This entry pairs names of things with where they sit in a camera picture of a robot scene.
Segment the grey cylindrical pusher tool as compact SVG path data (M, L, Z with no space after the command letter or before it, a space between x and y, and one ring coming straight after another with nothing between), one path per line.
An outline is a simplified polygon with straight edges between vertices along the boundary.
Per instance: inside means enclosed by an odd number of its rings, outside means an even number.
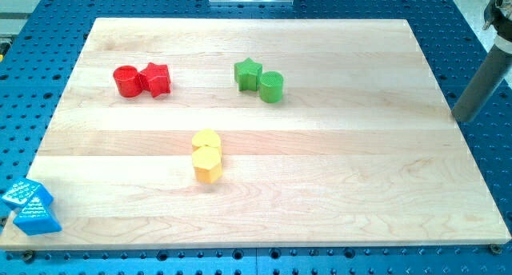
M511 70L511 40L497 36L485 60L452 109L457 122L471 122Z

